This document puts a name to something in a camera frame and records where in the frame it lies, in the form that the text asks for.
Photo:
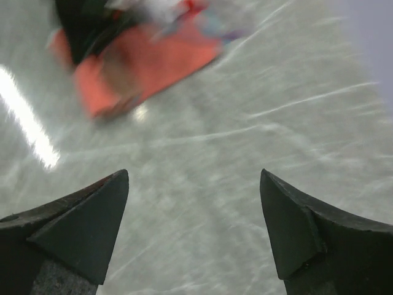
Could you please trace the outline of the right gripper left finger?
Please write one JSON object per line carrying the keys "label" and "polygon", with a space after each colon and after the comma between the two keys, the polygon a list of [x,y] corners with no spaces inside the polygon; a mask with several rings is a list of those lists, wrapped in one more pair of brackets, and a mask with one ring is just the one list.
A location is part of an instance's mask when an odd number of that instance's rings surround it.
{"label": "right gripper left finger", "polygon": [[1,294],[96,294],[128,198],[128,172],[1,219]]}

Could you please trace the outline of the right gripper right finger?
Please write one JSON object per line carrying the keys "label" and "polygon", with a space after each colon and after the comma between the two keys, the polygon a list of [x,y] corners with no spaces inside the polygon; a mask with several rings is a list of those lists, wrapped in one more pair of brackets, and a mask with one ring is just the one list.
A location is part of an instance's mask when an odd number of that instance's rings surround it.
{"label": "right gripper right finger", "polygon": [[260,198],[287,294],[392,294],[392,226],[318,200],[267,170]]}

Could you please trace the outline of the brown orange bear towel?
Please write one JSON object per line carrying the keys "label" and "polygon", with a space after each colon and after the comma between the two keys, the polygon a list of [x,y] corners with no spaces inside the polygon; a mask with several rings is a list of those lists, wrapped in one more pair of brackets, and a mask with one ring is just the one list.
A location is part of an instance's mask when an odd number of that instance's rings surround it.
{"label": "brown orange bear towel", "polygon": [[72,69],[82,106],[92,118],[128,112],[208,65],[222,48],[220,41],[196,44],[177,33],[152,42],[141,29],[130,28],[103,53],[77,65],[63,29],[49,42],[57,59]]}

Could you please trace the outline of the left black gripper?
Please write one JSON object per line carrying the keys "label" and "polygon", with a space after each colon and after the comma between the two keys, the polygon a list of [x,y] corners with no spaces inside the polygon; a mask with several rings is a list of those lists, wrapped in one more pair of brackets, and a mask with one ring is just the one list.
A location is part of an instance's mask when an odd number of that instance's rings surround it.
{"label": "left black gripper", "polygon": [[56,0],[54,10],[75,65],[99,55],[122,32],[144,20],[139,9],[110,7],[109,1]]}

